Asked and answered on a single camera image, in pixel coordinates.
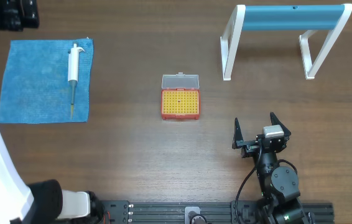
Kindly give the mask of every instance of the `brown wooden tabletop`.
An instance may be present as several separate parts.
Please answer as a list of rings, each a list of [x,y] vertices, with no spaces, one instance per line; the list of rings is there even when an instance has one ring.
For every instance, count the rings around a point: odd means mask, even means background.
[[[352,15],[306,80],[303,31],[243,32],[230,82],[221,75],[220,35],[236,4],[343,1],[39,1],[40,28],[0,32],[0,91],[10,40],[94,39],[87,123],[0,124],[27,183],[132,202],[230,202],[252,159],[231,148],[234,118],[253,139],[273,111],[291,130],[278,154],[299,170],[303,201],[333,202],[352,223]],[[326,32],[310,39],[316,55]],[[198,121],[163,121],[162,74],[199,74]],[[256,177],[241,199],[261,195]]]

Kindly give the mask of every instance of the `pipette tip box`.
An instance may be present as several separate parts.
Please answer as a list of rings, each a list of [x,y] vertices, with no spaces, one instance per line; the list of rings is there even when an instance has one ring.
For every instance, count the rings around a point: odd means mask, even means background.
[[[201,113],[198,75],[162,76],[162,119],[199,119]]]

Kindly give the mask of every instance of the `white pipette handle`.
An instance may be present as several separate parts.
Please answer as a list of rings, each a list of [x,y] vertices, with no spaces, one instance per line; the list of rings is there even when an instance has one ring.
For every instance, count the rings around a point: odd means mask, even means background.
[[[79,52],[85,51],[83,48],[78,47],[76,43],[71,48],[68,54],[68,81],[78,81],[78,68],[79,68]]]

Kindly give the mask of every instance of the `blue and white rack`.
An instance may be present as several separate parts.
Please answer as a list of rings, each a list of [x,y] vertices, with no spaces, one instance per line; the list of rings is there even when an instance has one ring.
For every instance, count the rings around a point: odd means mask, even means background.
[[[299,36],[299,42],[306,79],[314,79],[351,12],[352,4],[330,6],[237,5],[220,37],[223,80],[231,80],[239,37],[243,30],[307,30]],[[318,30],[329,31],[320,53],[312,63],[308,38]]]

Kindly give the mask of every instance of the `blue bar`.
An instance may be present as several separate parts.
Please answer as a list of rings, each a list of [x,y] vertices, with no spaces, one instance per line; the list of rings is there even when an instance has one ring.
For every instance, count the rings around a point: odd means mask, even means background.
[[[246,6],[243,30],[332,30],[344,10],[344,5]]]

